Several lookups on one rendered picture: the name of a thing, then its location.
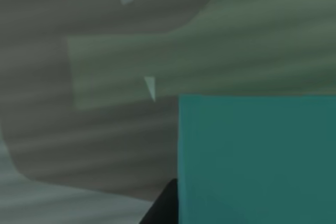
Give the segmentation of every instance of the corrugated surface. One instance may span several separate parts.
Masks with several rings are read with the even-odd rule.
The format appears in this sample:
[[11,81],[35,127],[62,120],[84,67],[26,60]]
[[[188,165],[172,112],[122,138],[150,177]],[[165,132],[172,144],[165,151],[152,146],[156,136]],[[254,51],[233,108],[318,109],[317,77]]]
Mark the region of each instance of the corrugated surface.
[[1,223],[136,223],[180,93],[335,91],[334,0],[141,1],[0,0]]

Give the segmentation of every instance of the teal square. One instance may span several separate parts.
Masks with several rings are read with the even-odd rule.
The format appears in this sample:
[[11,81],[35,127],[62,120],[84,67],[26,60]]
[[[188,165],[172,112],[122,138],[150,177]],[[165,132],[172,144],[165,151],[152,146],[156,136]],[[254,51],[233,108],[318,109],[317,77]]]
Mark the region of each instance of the teal square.
[[181,223],[336,223],[335,126],[332,96],[181,96]]

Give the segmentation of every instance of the teal box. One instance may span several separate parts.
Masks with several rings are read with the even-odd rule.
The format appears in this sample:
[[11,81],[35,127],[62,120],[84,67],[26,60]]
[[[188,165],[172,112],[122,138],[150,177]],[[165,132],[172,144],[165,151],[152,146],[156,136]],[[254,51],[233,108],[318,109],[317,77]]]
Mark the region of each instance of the teal box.
[[336,99],[180,97],[181,224],[335,224]]

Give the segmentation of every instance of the teal rectangle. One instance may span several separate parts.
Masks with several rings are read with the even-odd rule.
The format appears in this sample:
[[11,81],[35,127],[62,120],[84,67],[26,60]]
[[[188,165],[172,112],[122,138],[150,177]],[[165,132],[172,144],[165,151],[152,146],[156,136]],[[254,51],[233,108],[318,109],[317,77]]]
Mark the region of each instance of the teal rectangle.
[[181,96],[181,223],[336,223],[335,125],[332,96]]

